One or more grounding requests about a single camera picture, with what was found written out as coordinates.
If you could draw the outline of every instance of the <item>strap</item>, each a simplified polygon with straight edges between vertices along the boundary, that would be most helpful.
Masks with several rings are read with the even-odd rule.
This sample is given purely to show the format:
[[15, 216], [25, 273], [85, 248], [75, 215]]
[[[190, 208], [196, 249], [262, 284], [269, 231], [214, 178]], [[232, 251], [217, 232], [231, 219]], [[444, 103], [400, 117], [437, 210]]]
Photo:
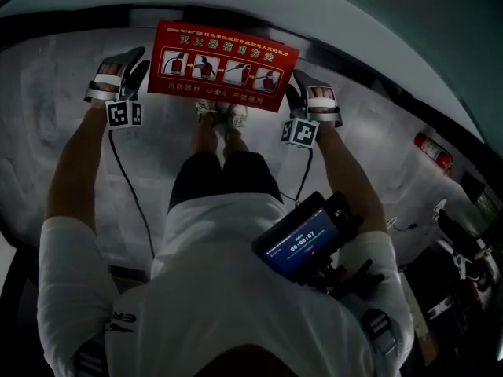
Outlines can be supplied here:
[[334, 108], [337, 103], [329, 97], [312, 97], [307, 100], [308, 108]]
[[114, 101], [116, 96], [116, 92], [100, 91], [91, 87], [87, 88], [86, 92], [86, 100], [87, 98], [93, 97], [94, 99], [100, 99], [101, 101]]
[[111, 74], [96, 74], [96, 77], [94, 77], [94, 82], [103, 82], [115, 86], [120, 86], [121, 80], [121, 77]]
[[315, 122], [335, 122], [340, 119], [339, 113], [309, 113], [309, 119]]

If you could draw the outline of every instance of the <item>fire extinguisher instruction sign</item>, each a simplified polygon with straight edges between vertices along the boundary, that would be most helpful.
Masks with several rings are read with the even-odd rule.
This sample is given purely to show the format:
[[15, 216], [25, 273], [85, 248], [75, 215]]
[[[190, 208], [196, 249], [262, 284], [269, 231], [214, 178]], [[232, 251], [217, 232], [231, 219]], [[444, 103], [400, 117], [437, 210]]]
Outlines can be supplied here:
[[161, 21], [149, 92], [277, 112], [298, 56], [297, 49], [255, 36]]

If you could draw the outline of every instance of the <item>hand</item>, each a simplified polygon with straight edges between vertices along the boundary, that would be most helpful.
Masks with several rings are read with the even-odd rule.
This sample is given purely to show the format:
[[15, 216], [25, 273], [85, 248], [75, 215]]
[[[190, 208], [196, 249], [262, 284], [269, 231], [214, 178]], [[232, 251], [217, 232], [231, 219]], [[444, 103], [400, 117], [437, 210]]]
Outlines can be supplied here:
[[[308, 89], [309, 98], [312, 97], [327, 97], [330, 99], [335, 99], [332, 90], [329, 88], [309, 88]], [[313, 113], [330, 113], [332, 108], [310, 108]], [[320, 122], [318, 127], [318, 134], [316, 135], [316, 140], [319, 142], [320, 138], [329, 137], [336, 134], [336, 122]]]
[[[110, 75], [121, 76], [122, 71], [123, 71], [123, 67], [120, 66], [119, 64], [103, 63], [98, 70], [98, 74], [110, 74]], [[119, 90], [118, 86], [111, 85], [111, 84], [105, 84], [103, 82], [97, 83], [96, 88], [98, 90], [107, 91], [107, 92], [117, 92]], [[106, 108], [105, 101], [102, 101], [101, 99], [92, 98], [91, 99], [91, 108], [105, 109]]]

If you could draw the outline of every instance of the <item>handheld device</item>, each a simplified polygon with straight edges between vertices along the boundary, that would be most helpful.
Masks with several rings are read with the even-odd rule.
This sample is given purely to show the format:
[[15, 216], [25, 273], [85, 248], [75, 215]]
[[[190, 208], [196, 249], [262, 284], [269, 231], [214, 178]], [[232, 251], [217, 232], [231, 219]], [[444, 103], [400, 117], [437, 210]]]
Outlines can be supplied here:
[[291, 282], [310, 280], [330, 266], [330, 255], [358, 234], [362, 218], [352, 216], [342, 194], [328, 200], [315, 192], [262, 234], [251, 249]]

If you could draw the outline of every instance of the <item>floor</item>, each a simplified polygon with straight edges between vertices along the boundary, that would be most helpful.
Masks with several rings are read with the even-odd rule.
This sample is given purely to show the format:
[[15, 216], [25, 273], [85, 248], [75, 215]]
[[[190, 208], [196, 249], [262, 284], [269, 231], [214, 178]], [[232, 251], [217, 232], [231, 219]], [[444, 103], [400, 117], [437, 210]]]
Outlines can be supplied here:
[[[84, 31], [37, 38], [0, 52], [0, 215], [25, 242], [38, 246], [43, 207], [58, 156], [86, 110], [83, 94], [102, 57], [144, 46], [152, 53], [155, 29]], [[397, 261], [405, 265], [441, 236], [432, 208], [444, 196], [447, 211], [477, 232], [483, 227], [477, 211], [456, 181], [465, 170], [479, 176], [454, 147], [418, 118], [377, 93], [336, 73], [299, 61], [298, 68], [329, 82], [342, 108], [340, 133], [369, 175], [381, 198], [391, 228]], [[137, 191], [152, 230], [161, 245], [174, 178], [189, 155], [190, 135], [197, 124], [190, 99], [146, 93], [141, 129], [114, 133], [122, 163]], [[244, 139], [266, 158], [280, 190], [295, 196], [307, 162], [307, 151], [280, 142], [281, 122], [288, 118], [283, 101], [278, 114], [251, 110]], [[413, 144], [423, 131], [454, 157], [446, 176]], [[147, 270], [151, 262], [147, 236], [127, 184], [104, 141], [97, 177], [98, 246], [114, 265]], [[331, 194], [320, 152], [301, 199], [318, 190]], [[292, 203], [286, 200], [287, 207]]]

